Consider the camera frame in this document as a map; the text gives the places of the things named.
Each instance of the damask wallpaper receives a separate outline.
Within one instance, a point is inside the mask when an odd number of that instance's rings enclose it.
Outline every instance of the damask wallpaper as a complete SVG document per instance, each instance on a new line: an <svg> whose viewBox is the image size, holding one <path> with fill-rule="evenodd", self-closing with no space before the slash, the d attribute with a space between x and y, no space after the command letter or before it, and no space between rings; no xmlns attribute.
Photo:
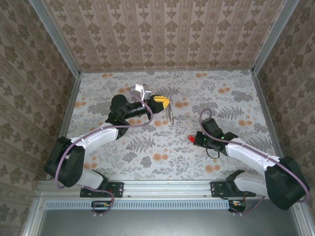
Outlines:
<svg viewBox="0 0 315 236"><path fill-rule="evenodd" d="M212 109L224 133L233 132L254 147L274 154L249 70L87 73L81 78L69 138L102 125L115 94L135 101L127 91L135 83L148 84L153 94L171 99L173 115L170 109L155 114L151 124L130 128L120 139L86 156L86 169L96 169L111 180L223 179L237 169L252 172L235 158L221 155L211 159L206 149L188 139L200 130L199 114L205 108ZM147 120L141 116L128 122L141 124ZM214 158L218 155L211 150L209 154Z"/></svg>
<svg viewBox="0 0 315 236"><path fill-rule="evenodd" d="M45 0L80 70L251 68L284 0Z"/></svg>
<svg viewBox="0 0 315 236"><path fill-rule="evenodd" d="M258 77L283 152L300 164L314 198L315 1L299 1Z"/></svg>
<svg viewBox="0 0 315 236"><path fill-rule="evenodd" d="M0 1L0 235L23 230L74 78L27 0Z"/></svg>

